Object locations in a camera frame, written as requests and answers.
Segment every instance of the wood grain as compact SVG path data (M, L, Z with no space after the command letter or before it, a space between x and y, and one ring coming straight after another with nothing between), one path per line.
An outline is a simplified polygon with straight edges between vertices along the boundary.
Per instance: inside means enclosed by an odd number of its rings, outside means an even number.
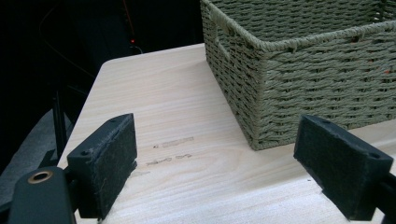
M105 63L64 155L125 113L134 113L138 166L104 223L348 223L292 157L293 145L249 148L204 45ZM395 157L395 126L352 132Z

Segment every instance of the rope weave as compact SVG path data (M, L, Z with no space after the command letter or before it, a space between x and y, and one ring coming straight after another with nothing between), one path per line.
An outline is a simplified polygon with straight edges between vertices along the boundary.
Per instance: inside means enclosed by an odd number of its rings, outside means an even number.
M396 119L396 0L201 0L206 59L251 147L293 143L310 114Z

